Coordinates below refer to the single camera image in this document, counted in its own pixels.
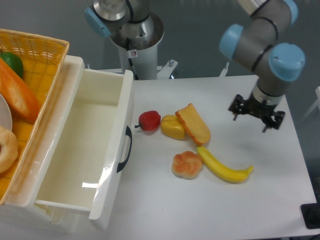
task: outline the white plate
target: white plate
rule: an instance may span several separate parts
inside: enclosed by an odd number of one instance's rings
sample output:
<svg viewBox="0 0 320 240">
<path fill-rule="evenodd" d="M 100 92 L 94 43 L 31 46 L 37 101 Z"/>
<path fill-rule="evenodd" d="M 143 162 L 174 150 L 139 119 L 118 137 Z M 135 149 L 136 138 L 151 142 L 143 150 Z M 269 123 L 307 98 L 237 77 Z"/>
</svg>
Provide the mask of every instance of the white plate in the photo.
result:
<svg viewBox="0 0 320 240">
<path fill-rule="evenodd" d="M 0 125 L 12 131 L 12 116 L 5 98 L 0 94 Z"/>
</svg>

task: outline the green pepper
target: green pepper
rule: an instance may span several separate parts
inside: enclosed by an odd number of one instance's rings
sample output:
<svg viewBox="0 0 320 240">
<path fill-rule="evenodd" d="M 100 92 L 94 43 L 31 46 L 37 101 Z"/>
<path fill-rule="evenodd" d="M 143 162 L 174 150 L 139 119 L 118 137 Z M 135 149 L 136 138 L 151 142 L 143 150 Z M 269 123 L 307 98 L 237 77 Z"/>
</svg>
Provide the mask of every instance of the green pepper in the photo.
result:
<svg viewBox="0 0 320 240">
<path fill-rule="evenodd" d="M 22 79 L 24 75 L 24 65 L 21 58 L 9 51 L 0 50 L 0 58 Z"/>
</svg>

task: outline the black object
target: black object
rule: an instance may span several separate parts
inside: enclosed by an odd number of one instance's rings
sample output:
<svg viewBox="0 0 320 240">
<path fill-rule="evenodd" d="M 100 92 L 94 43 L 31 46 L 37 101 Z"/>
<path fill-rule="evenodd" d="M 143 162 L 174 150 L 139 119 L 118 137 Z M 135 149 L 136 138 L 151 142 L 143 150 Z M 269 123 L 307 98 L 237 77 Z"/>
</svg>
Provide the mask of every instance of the black object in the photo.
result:
<svg viewBox="0 0 320 240">
<path fill-rule="evenodd" d="M 123 162 L 118 163 L 118 167 L 116 168 L 117 173 L 119 173 L 120 171 L 122 171 L 122 169 L 124 169 L 130 157 L 131 148 L 132 148 L 132 132 L 129 126 L 126 126 L 125 135 L 130 138 L 130 147 L 129 147 L 128 155 L 126 156 L 125 160 Z"/>
<path fill-rule="evenodd" d="M 233 112 L 234 118 L 236 120 L 238 115 L 249 114 L 258 119 L 261 119 L 265 124 L 263 132 L 267 129 L 279 129 L 284 117 L 284 111 L 274 111 L 276 105 L 267 105 L 267 100 L 259 102 L 251 94 L 249 99 L 244 100 L 244 98 L 237 94 L 229 107 L 229 111 Z"/>
<path fill-rule="evenodd" d="M 300 208 L 305 226 L 308 229 L 320 229 L 320 205 L 308 203 L 302 204 Z"/>
</svg>

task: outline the toy food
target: toy food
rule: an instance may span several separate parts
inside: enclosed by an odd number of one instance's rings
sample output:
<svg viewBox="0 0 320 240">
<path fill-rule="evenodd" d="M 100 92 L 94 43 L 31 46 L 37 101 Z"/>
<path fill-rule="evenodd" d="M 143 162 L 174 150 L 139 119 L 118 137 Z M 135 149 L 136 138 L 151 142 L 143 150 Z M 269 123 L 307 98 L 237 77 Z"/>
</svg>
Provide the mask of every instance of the toy food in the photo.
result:
<svg viewBox="0 0 320 240">
<path fill-rule="evenodd" d="M 139 116 L 139 124 L 135 128 L 141 128 L 144 131 L 153 131 L 159 127 L 161 116 L 157 111 L 146 111 Z"/>
<path fill-rule="evenodd" d="M 0 173 L 11 167 L 18 157 L 16 135 L 0 125 Z"/>
<path fill-rule="evenodd" d="M 245 181 L 249 177 L 250 173 L 254 170 L 252 165 L 242 170 L 231 169 L 219 162 L 215 156 L 213 156 L 212 153 L 204 146 L 200 146 L 196 150 L 202 158 L 204 165 L 206 165 L 218 177 L 227 182 L 241 183 Z"/>
<path fill-rule="evenodd" d="M 0 58 L 22 79 L 24 75 L 24 64 L 21 58 L 9 51 L 0 50 Z"/>
<path fill-rule="evenodd" d="M 173 157 L 171 170 L 174 175 L 187 180 L 195 179 L 202 170 L 203 161 L 201 157 L 192 152 L 184 151 Z"/>
<path fill-rule="evenodd" d="M 176 115 L 165 115 L 162 118 L 160 128 L 162 133 L 170 138 L 177 140 L 185 138 L 185 128 L 182 126 Z"/>
<path fill-rule="evenodd" d="M 192 103 L 175 112 L 175 115 L 183 125 L 186 133 L 198 146 L 204 145 L 210 140 L 210 130 Z"/>
<path fill-rule="evenodd" d="M 0 94 L 27 123 L 33 124 L 40 111 L 36 96 L 24 81 L 0 58 Z"/>
</svg>

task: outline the blue joint cap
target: blue joint cap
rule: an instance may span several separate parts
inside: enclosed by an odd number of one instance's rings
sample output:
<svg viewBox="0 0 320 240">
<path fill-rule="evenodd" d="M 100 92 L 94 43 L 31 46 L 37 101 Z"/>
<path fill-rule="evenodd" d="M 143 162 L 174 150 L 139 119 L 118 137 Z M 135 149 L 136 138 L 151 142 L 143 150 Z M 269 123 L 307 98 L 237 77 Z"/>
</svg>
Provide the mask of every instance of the blue joint cap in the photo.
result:
<svg viewBox="0 0 320 240">
<path fill-rule="evenodd" d="M 284 1 L 289 6 L 289 9 L 291 11 L 291 26 L 292 26 L 298 18 L 299 10 L 296 3 L 293 0 L 284 0 Z"/>
<path fill-rule="evenodd" d="M 109 29 L 89 7 L 84 11 L 85 19 L 91 28 L 101 37 L 107 38 L 111 35 Z"/>
<path fill-rule="evenodd" d="M 306 56 L 298 46 L 280 43 L 271 50 L 268 62 L 276 77 L 292 82 L 300 76 L 306 63 Z"/>
<path fill-rule="evenodd" d="M 233 24 L 222 35 L 219 43 L 219 50 L 229 59 L 234 57 L 243 29 L 243 26 Z"/>
</svg>

